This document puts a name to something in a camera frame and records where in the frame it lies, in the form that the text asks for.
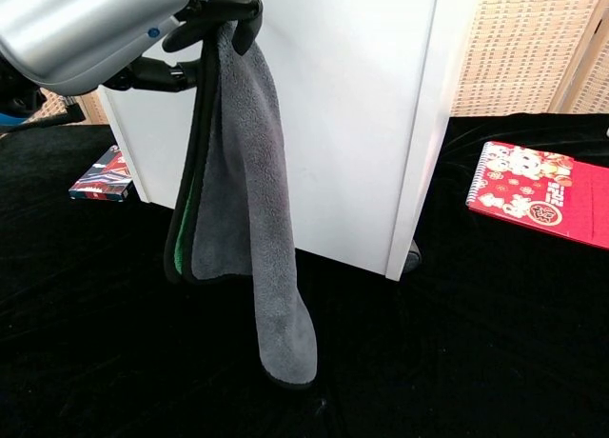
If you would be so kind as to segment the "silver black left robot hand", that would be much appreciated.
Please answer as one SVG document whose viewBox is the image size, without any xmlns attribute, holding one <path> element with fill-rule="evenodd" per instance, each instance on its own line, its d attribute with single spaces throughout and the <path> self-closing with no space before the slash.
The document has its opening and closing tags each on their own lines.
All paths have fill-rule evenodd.
<svg viewBox="0 0 609 438">
<path fill-rule="evenodd" d="M 80 95 L 157 42 L 189 47 L 206 24 L 236 23 L 244 54 L 262 15 L 262 0 L 0 0 L 0 62 L 39 88 Z"/>
</svg>

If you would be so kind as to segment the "grey microfibre cloth green trim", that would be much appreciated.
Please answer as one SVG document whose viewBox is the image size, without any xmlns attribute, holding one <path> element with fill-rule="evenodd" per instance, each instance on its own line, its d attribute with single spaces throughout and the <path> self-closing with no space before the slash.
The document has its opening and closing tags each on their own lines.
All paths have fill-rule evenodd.
<svg viewBox="0 0 609 438">
<path fill-rule="evenodd" d="M 306 386 L 317 341 L 297 288 L 279 102 L 260 48 L 239 54 L 235 30 L 226 23 L 204 38 L 164 267 L 170 281 L 193 285 L 250 277 L 265 371 Z"/>
</svg>

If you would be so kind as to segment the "large white cabinet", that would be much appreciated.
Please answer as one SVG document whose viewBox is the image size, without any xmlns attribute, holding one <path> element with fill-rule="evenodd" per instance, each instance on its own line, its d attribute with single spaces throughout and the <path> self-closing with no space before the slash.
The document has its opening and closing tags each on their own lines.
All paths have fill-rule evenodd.
<svg viewBox="0 0 609 438">
<path fill-rule="evenodd" d="M 298 249 L 402 276 L 478 0 L 262 0 Z"/>
</svg>

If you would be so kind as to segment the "woven rattan folding screen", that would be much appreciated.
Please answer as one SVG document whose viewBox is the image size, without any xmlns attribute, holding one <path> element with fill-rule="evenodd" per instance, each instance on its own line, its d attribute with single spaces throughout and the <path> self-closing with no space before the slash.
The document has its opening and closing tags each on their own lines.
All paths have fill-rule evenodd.
<svg viewBox="0 0 609 438">
<path fill-rule="evenodd" d="M 67 112 L 66 101 L 62 96 L 45 89 L 42 89 L 42 93 L 47 98 L 47 101 L 42 108 L 30 118 L 30 121 L 41 120 L 46 117 Z M 76 96 L 74 101 L 79 104 L 85 115 L 85 120 L 81 122 L 82 125 L 108 125 L 108 118 L 97 90 L 85 95 Z"/>
<path fill-rule="evenodd" d="M 605 0 L 479 0 L 455 117 L 546 113 Z"/>
</svg>

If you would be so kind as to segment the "small patterned card box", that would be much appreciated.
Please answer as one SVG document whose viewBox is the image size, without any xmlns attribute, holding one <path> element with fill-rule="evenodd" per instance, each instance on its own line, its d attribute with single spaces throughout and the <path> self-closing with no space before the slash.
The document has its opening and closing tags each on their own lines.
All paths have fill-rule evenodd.
<svg viewBox="0 0 609 438">
<path fill-rule="evenodd" d="M 123 153 L 113 145 L 69 188 L 69 197 L 123 202 L 132 187 Z"/>
</svg>

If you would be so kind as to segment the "black velvet tablecloth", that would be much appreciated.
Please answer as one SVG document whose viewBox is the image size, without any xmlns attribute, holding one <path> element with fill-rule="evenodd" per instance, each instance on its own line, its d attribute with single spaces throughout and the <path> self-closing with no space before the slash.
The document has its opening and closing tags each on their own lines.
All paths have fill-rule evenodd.
<svg viewBox="0 0 609 438">
<path fill-rule="evenodd" d="M 69 198 L 108 128 L 0 136 L 0 438 L 609 438 L 609 250 L 469 210 L 492 139 L 609 168 L 609 114 L 452 119 L 418 269 L 298 253 L 319 370 L 292 390 L 247 280 L 167 281 L 168 209 Z"/>
</svg>

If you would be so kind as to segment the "red spiral desk calendar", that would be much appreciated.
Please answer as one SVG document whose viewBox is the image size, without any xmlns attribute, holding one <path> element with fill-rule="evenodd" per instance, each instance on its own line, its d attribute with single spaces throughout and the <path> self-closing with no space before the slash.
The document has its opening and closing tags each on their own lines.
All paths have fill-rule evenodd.
<svg viewBox="0 0 609 438">
<path fill-rule="evenodd" d="M 465 204 L 513 224 L 609 249 L 608 168 L 489 141 Z"/>
</svg>

